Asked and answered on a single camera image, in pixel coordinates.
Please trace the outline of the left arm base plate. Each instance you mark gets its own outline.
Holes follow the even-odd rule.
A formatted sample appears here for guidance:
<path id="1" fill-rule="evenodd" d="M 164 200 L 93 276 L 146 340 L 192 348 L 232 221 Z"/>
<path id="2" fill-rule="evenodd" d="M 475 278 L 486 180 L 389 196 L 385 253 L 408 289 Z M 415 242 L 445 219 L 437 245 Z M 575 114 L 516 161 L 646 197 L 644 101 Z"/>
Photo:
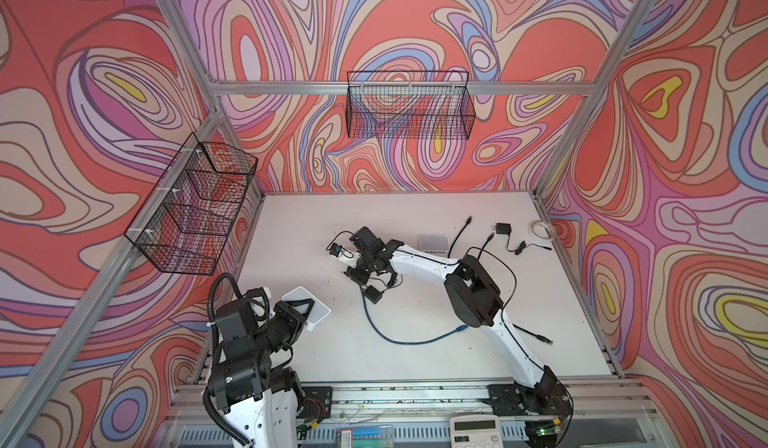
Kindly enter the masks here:
<path id="1" fill-rule="evenodd" d="M 299 402 L 297 419 L 304 423 L 321 422 L 332 414 L 333 388 L 331 386 L 305 386 Z"/>

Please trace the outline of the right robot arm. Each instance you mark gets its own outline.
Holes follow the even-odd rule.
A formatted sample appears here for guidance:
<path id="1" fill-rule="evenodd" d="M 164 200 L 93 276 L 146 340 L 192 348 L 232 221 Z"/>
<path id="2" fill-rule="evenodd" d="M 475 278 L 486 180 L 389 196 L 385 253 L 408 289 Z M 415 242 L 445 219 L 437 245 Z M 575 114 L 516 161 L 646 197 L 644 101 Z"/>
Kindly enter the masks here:
<path id="1" fill-rule="evenodd" d="M 346 265 L 345 275 L 362 296 L 376 303 L 381 292 L 369 285 L 388 273 L 388 288 L 404 276 L 442 286 L 465 328 L 481 329 L 496 341 L 513 367 L 511 393 L 494 406 L 497 413 L 571 416 L 573 398 L 553 370 L 525 344 L 506 313 L 501 289 L 480 260 L 470 254 L 446 258 L 417 250 L 396 239 L 383 242 L 366 226 L 350 235 L 352 250 L 332 241 L 330 256 Z"/>

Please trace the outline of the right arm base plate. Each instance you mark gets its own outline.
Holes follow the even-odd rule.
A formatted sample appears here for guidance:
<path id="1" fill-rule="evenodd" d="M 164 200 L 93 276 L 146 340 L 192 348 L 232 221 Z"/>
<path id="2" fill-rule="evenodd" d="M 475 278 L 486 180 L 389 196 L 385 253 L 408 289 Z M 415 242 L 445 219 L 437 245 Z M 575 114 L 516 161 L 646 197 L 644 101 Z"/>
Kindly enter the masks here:
<path id="1" fill-rule="evenodd" d="M 567 418 L 573 414 L 573 402 L 565 387 L 558 383 L 548 394 L 538 388 L 517 383 L 492 384 L 488 397 L 481 400 L 497 416 L 555 416 Z"/>

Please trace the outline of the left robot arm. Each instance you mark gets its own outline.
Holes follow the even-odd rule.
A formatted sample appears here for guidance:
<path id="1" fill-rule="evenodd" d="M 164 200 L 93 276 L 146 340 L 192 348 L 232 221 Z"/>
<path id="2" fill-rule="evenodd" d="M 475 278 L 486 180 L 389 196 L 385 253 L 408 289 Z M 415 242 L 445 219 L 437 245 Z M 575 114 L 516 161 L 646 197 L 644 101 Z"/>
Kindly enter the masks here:
<path id="1" fill-rule="evenodd" d="M 236 447 L 296 447 L 304 390 L 288 361 L 315 307 L 311 297 L 270 301 L 263 287 L 242 292 L 230 273 L 218 275 L 207 299 L 211 369 L 203 407 Z"/>

